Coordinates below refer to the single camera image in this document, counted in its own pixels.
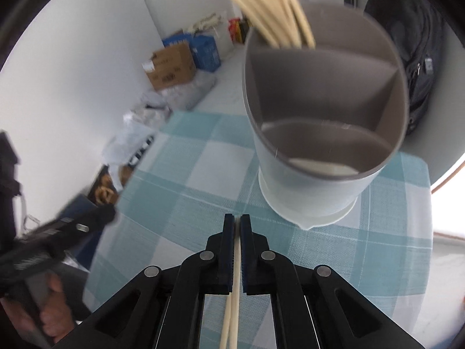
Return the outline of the person's left hand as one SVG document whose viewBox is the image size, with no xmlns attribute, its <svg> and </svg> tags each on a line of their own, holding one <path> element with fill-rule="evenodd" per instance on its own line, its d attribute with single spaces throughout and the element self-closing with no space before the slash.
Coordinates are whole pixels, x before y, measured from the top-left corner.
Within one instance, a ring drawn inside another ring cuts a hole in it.
<svg viewBox="0 0 465 349">
<path fill-rule="evenodd" d="M 57 343 L 68 335 L 76 324 L 66 302 L 62 282 L 58 275 L 48 273 L 47 284 L 49 294 L 40 312 L 40 320 L 46 336 L 53 339 L 54 343 Z M 1 298 L 1 305 L 18 333 L 29 334 L 35 331 L 34 321 L 20 303 Z"/>
</svg>

